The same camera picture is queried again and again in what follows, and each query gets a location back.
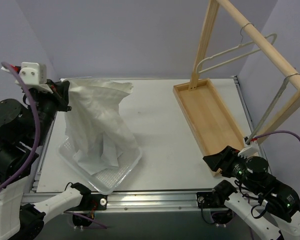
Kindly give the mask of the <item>white pleated skirt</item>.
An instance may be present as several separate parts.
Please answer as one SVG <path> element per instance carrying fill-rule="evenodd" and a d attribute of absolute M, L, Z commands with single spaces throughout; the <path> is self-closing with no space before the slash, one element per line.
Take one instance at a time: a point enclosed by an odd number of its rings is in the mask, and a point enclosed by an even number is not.
<path fill-rule="evenodd" d="M 71 111 L 64 114 L 66 135 L 76 151 L 86 157 L 98 155 L 95 163 L 78 164 L 91 175 L 104 167 L 118 167 L 118 157 L 137 149 L 135 136 L 119 114 L 119 104 L 133 92 L 131 82 L 97 78 L 68 78 Z"/>

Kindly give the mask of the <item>grey hanger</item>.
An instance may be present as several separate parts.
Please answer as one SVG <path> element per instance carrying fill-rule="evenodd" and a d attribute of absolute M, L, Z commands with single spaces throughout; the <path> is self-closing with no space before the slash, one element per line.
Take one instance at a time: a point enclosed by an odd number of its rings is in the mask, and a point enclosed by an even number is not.
<path fill-rule="evenodd" d="M 265 123 L 266 119 L 270 115 L 271 111 L 275 107 L 276 103 L 278 102 L 279 98 L 287 88 L 289 79 L 294 76 L 300 76 L 300 73 L 293 73 L 288 76 L 286 76 L 282 82 L 282 85 L 280 86 L 279 90 L 277 91 L 276 95 L 274 96 L 273 100 L 271 101 L 270 105 L 266 109 L 265 113 L 263 114 L 262 118 L 258 122 L 257 126 L 254 128 L 253 132 L 250 134 L 250 136 L 245 140 L 245 144 L 249 145 L 252 141 L 252 138 L 258 133 L 258 131 L 261 129 L 263 124 Z"/>

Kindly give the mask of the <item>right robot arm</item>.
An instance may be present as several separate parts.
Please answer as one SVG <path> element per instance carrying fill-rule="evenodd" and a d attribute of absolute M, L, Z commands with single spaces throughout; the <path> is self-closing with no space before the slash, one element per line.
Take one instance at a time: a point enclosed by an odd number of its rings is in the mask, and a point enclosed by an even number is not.
<path fill-rule="evenodd" d="M 226 146 L 203 161 L 224 177 L 212 189 L 216 206 L 235 212 L 263 240 L 300 240 L 300 198 L 268 172 L 266 159 Z"/>

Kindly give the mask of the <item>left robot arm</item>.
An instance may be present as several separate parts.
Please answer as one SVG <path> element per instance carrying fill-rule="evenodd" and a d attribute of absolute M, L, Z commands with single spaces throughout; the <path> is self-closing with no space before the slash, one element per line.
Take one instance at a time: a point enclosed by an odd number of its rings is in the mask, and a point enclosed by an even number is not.
<path fill-rule="evenodd" d="M 22 204 L 32 164 L 38 158 L 32 110 L 23 102 L 0 101 L 0 240 L 32 240 L 44 225 L 72 208 L 85 210 L 91 191 L 74 183 L 47 200 Z"/>

